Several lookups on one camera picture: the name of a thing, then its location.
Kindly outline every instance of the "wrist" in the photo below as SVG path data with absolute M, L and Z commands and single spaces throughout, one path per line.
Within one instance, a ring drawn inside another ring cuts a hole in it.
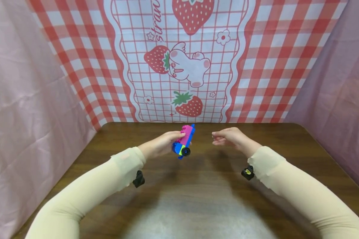
M 142 152 L 146 161 L 152 157 L 152 147 L 149 146 L 149 142 L 143 143 L 137 148 Z
M 246 156 L 246 158 L 250 158 L 261 147 L 262 145 L 248 138 L 248 140 L 242 144 L 242 147 L 240 147 L 240 151 Z

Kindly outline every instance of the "strawberry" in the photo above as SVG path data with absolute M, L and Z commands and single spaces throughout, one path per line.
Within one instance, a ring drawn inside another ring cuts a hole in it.
M 159 74 L 169 72 L 169 48 L 164 45 L 157 45 L 151 51 L 145 53 L 146 63 Z
M 187 35 L 194 35 L 209 20 L 214 0 L 173 0 L 173 13 Z
M 202 113 L 203 103 L 198 96 L 189 95 L 189 92 L 180 94 L 174 91 L 174 94 L 177 96 L 172 104 L 177 106 L 176 111 L 179 114 L 188 117 L 197 117 Z

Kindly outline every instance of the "hand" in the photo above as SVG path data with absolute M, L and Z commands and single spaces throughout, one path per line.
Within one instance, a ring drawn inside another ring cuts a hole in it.
M 232 145 L 250 158 L 262 145 L 250 139 L 238 128 L 225 128 L 224 130 L 212 132 L 213 144 L 217 146 Z
M 146 160 L 156 158 L 170 153 L 174 141 L 184 136 L 185 133 L 181 133 L 180 131 L 166 132 L 163 135 L 138 146 L 138 148 L 142 151 Z

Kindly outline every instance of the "pink block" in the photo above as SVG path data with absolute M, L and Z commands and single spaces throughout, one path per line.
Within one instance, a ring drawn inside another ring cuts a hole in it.
M 186 135 L 179 140 L 180 144 L 186 145 L 186 143 L 187 143 L 187 141 L 189 139 L 189 135 L 191 134 L 192 130 L 193 130 L 192 126 L 189 126 L 189 125 L 182 126 L 181 133 L 185 133 Z

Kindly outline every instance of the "green strawberry leaf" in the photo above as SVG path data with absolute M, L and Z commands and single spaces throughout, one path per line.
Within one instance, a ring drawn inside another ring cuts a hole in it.
M 177 91 L 173 91 L 173 93 L 176 95 L 176 98 L 172 102 L 172 104 L 174 104 L 174 106 L 186 104 L 189 100 L 192 99 L 192 96 L 193 96 L 193 95 L 189 95 L 190 94 L 189 92 L 186 92 L 185 94 L 184 93 L 180 94 Z
M 162 59 L 162 61 L 164 62 L 164 68 L 165 68 L 165 71 L 168 71 L 169 70 L 169 51 L 167 51 L 165 54 L 164 54 L 164 58 Z

